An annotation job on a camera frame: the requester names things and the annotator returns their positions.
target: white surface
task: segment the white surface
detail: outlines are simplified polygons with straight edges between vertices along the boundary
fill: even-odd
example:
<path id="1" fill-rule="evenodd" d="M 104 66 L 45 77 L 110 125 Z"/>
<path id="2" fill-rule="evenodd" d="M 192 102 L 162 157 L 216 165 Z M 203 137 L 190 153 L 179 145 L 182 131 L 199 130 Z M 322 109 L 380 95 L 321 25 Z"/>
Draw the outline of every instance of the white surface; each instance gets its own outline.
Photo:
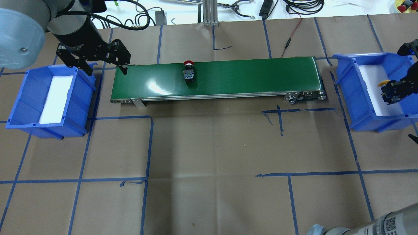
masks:
<path id="1" fill-rule="evenodd" d="M 382 90 L 377 85 L 388 80 L 383 65 L 360 65 L 360 72 L 367 85 L 367 92 L 372 100 L 377 116 L 390 116 L 403 114 L 399 103 L 387 105 L 382 99 Z"/>
<path id="2" fill-rule="evenodd" d="M 61 122 L 72 80 L 73 76 L 54 76 L 52 78 L 45 106 L 39 118 L 40 124 Z"/>
<path id="3" fill-rule="evenodd" d="M 236 0 L 218 0 L 219 3 L 233 4 Z M 174 18 L 173 22 L 175 24 L 191 24 L 197 23 L 197 12 L 198 5 L 192 3 L 182 3 L 175 0 L 139 0 L 139 3 L 142 4 L 145 8 L 149 9 L 152 7 L 161 7 L 167 17 L 167 24 L 172 25 L 171 20 Z M 302 17 L 329 17 L 329 16 L 346 16 L 346 15 L 378 15 L 378 14 L 389 14 L 390 8 L 394 0 L 325 0 L 324 8 L 317 14 L 313 15 L 304 15 Z M 118 17 L 122 23 L 126 19 L 134 19 L 137 12 L 135 11 L 135 5 L 128 2 L 118 1 L 119 6 L 117 7 L 113 1 L 106 2 L 107 11 L 104 13 L 99 13 L 106 17 L 106 15 L 113 15 Z M 261 20 L 261 17 L 258 16 L 260 12 L 261 5 L 263 0 L 254 0 L 252 3 L 244 2 L 240 3 L 240 10 L 244 15 L 253 15 L 255 20 Z M 292 14 L 289 15 L 285 11 L 286 4 L 279 0 L 276 8 L 269 17 L 269 19 L 287 19 L 287 18 L 296 18 L 298 15 Z M 150 10 L 150 16 L 155 18 L 155 10 Z M 231 9 L 218 8 L 218 19 L 222 21 L 245 21 L 251 20 L 250 18 L 244 18 L 235 14 Z M 102 28 L 101 23 L 98 20 L 93 21 L 97 28 Z M 141 18 L 141 25 L 145 24 L 145 17 Z"/>

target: brown floor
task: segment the brown floor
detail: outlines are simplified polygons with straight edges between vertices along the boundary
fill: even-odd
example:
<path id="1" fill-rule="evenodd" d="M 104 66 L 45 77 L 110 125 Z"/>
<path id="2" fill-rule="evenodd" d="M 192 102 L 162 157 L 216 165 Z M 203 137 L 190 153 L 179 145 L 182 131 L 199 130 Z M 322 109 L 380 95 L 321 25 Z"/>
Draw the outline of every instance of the brown floor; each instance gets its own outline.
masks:
<path id="1" fill-rule="evenodd" d="M 379 43 L 384 51 L 396 52 L 418 35 L 398 25 L 417 21 L 413 14 L 374 15 L 370 21 L 367 16 L 304 19 L 285 57 L 325 57 L 317 25 L 327 56 L 379 52 Z M 265 22 L 273 58 L 281 56 L 297 22 Z M 164 26 L 161 38 L 160 29 L 100 32 L 105 41 L 121 39 L 132 64 L 269 58 L 262 21 L 221 22 L 214 46 L 232 47 L 216 51 L 212 29 L 201 24 Z M 32 68 L 53 63 L 56 43 L 47 34 Z M 24 70 L 4 69 L 0 208 L 6 210 L 0 235 L 69 230 L 73 235 L 302 235 L 315 223 L 354 228 L 417 202 L 418 146 L 407 137 L 416 130 L 348 131 L 351 120 L 331 78 L 338 61 L 330 62 L 333 66 L 317 60 L 325 101 L 186 100 L 150 102 L 142 109 L 109 102 L 114 66 L 106 64 L 105 70 L 99 63 L 95 75 L 101 93 L 98 100 L 93 94 L 87 124 L 93 123 L 92 129 L 84 137 L 63 140 L 4 128 L 24 76 Z M 330 110 L 281 112 L 280 118 L 268 113 L 270 124 L 263 111 L 278 106 Z M 148 173 L 147 181 L 120 187 Z"/>

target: qr code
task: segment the qr code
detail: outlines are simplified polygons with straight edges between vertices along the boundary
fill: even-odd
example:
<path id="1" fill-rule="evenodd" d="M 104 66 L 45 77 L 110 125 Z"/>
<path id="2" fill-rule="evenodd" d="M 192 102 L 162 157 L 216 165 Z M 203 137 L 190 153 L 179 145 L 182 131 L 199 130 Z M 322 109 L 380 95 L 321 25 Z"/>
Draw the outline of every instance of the qr code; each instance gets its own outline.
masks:
<path id="1" fill-rule="evenodd" d="M 385 231 L 386 232 L 396 230 L 395 218 L 396 217 L 393 217 L 393 218 L 390 218 L 390 219 L 385 221 Z"/>

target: green conveyor belt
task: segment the green conveyor belt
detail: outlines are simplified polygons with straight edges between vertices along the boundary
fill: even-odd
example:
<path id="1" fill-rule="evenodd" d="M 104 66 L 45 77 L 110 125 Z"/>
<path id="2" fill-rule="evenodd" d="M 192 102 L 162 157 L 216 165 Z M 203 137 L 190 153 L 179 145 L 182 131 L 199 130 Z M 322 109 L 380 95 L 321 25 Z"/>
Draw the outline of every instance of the green conveyor belt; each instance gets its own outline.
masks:
<path id="1" fill-rule="evenodd" d="M 323 91 L 314 57 L 196 62 L 195 82 L 184 81 L 184 65 L 128 66 L 117 69 L 111 102 L 131 99 L 186 100 L 285 95 L 292 91 Z"/>

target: metal bracket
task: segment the metal bracket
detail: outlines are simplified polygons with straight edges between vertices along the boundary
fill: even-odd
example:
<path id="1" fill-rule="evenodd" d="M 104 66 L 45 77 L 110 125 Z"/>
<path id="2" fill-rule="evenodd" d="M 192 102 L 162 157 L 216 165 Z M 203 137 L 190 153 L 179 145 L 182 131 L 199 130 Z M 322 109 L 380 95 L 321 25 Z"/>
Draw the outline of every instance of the metal bracket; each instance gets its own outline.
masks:
<path id="1" fill-rule="evenodd" d="M 326 99 L 326 93 L 325 91 L 287 92 L 285 99 L 289 101 L 289 104 L 293 105 L 295 103 L 307 102 L 311 100 L 324 100 Z"/>
<path id="2" fill-rule="evenodd" d="M 203 25 L 218 26 L 218 0 L 203 0 Z"/>
<path id="3" fill-rule="evenodd" d="M 141 99 L 140 99 L 140 98 L 131 99 L 131 101 L 132 101 L 132 103 L 134 103 L 134 104 L 135 104 L 135 106 L 136 106 L 137 108 L 144 108 L 144 107 L 145 107 L 145 104 L 144 104 L 144 103 L 142 103 L 142 101 L 141 101 Z"/>

